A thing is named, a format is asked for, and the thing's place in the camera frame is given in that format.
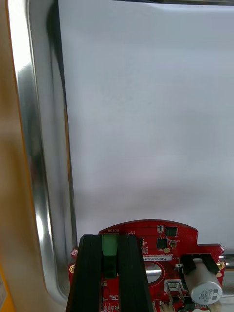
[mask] mounting hole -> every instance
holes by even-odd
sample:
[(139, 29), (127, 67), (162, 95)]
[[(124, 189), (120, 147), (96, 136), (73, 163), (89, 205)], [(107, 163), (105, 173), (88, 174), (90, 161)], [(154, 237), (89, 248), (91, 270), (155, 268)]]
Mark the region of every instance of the mounting hole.
[(145, 271), (148, 279), (148, 283), (155, 283), (162, 276), (162, 269), (159, 265), (154, 262), (146, 261), (145, 262)]

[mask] white paper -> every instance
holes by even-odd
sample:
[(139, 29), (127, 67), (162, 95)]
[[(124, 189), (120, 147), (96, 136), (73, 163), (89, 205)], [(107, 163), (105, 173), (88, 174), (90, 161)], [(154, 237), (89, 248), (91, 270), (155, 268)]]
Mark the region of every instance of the white paper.
[(134, 219), (233, 247), (234, 9), (59, 0), (78, 236)]

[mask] green connector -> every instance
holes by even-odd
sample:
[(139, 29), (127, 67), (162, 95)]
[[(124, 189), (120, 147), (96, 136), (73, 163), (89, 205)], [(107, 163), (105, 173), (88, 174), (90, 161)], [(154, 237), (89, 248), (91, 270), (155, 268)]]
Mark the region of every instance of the green connector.
[(104, 256), (103, 266), (105, 279), (112, 279), (117, 277), (117, 249), (118, 235), (102, 235), (102, 252)]

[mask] electrolytic capacitor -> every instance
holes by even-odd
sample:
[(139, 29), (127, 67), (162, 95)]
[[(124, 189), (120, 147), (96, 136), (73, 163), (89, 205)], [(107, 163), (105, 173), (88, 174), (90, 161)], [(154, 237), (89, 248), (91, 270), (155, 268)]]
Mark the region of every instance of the electrolytic capacitor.
[(194, 259), (196, 269), (184, 274), (184, 279), (192, 300), (201, 305), (210, 305), (218, 301), (222, 287), (216, 275), (210, 272), (202, 259)]

